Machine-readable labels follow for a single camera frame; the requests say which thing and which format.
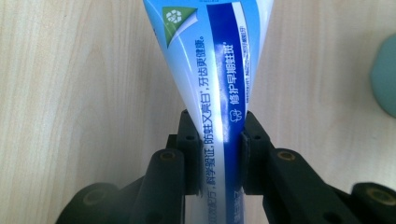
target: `toothpaste tube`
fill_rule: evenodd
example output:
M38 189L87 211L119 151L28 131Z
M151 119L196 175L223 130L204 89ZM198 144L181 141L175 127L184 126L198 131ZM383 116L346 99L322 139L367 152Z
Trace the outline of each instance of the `toothpaste tube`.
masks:
M244 223L240 133L273 0L144 0L203 141L191 223Z

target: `blue stripe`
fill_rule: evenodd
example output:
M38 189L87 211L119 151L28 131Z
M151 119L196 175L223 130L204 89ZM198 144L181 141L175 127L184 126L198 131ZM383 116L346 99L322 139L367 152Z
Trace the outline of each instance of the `blue stripe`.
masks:
M208 5L207 11L210 19L210 25L213 35L213 43L216 52L216 63L219 75L220 89L220 106L221 117L223 123L224 137L224 162L225 162L225 181L226 181L226 216L227 223L234 223L234 191L240 190L240 174L239 174L239 146L240 133L245 123L246 96L244 68L242 61L242 52L239 40L238 26L235 15L233 13L233 5L219 4ZM230 93L230 81L227 78L226 53L224 45L233 46L233 56L235 64L236 77L233 87L238 89L238 93ZM230 97L237 95L238 104L232 102ZM243 204L240 202L240 221L243 223Z

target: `wood grain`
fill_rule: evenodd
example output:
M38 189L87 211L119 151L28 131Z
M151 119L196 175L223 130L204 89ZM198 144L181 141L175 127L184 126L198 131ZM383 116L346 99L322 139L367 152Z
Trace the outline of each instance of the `wood grain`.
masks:
M250 110L328 183L396 189L396 119L372 95L396 2L274 4ZM123 187L184 109L141 1L0 1L0 223L54 223L81 188ZM247 197L247 223L266 223Z

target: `green logo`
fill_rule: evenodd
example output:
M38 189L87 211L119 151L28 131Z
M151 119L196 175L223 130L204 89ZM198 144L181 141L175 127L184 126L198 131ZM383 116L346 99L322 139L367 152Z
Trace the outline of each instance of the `green logo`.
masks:
M163 26L168 47L174 37L197 21L196 10L194 7L163 7Z

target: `wooden surface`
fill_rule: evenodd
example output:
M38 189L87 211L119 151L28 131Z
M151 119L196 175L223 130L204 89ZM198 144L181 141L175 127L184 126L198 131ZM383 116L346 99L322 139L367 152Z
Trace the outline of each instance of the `wooden surface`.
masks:
M369 72L393 0L275 0L249 109L346 191L396 189L396 119ZM0 1L0 223L53 223L94 182L123 187L184 105L141 1ZM266 223L247 197L247 223Z

